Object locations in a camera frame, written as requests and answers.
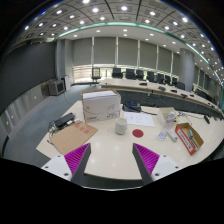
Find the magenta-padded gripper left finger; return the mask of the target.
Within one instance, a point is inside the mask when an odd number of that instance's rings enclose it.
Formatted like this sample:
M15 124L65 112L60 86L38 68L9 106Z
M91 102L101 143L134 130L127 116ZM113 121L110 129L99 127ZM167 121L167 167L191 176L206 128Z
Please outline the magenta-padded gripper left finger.
M42 169L81 186L90 154L91 144L87 143L66 155L56 155Z

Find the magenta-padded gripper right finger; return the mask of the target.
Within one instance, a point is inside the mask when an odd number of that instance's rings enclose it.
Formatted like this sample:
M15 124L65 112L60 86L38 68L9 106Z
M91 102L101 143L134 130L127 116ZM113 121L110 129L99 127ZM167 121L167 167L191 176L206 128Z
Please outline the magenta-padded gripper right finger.
M168 155L159 155L137 143L133 144L132 153L144 185L181 170L181 167Z

